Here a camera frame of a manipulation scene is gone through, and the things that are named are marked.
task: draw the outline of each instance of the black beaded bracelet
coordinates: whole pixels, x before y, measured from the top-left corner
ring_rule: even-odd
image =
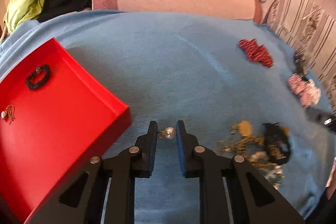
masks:
[[[32,83],[32,80],[39,75],[42,71],[45,71],[44,77],[37,83]],[[44,64],[41,67],[37,67],[26,79],[26,85],[30,90],[37,90],[42,87],[50,78],[50,67],[47,64]]]

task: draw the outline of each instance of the red patterned cloth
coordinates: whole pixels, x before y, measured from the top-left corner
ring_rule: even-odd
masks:
[[[274,63],[268,50],[264,45],[258,46],[256,39],[250,41],[243,39],[239,41],[238,45],[243,49],[248,60],[259,62],[268,68],[273,66]]]

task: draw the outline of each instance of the black cloth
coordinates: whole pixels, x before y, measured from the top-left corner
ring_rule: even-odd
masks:
[[[45,22],[60,15],[79,12],[91,7],[92,0],[45,0],[43,11],[37,21]]]
[[[307,224],[335,224],[336,223],[336,191],[328,200],[325,189],[319,204],[306,219]]]

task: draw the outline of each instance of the red box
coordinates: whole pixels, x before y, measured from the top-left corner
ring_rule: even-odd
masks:
[[[38,90],[27,76],[48,64]],[[0,112],[15,106],[15,120],[0,119],[0,194],[24,222],[44,198],[92,156],[101,156],[130,126],[127,105],[50,39],[0,83]]]

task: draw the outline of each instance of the blue bedspread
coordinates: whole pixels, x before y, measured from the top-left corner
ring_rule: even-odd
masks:
[[[177,13],[80,12],[39,24],[28,21],[1,45],[1,79],[51,37],[105,87],[130,105],[132,126],[106,152],[114,156],[145,134],[184,120],[199,143],[215,148],[232,123],[290,129],[293,149],[280,193],[306,217],[319,201],[335,155],[335,136],[308,121],[287,87],[293,50],[265,26]],[[250,63],[237,44],[257,38],[272,68]],[[325,93],[319,107],[330,110]],[[136,223],[198,223],[198,180],[182,177],[175,140],[159,139],[152,178],[136,181]]]

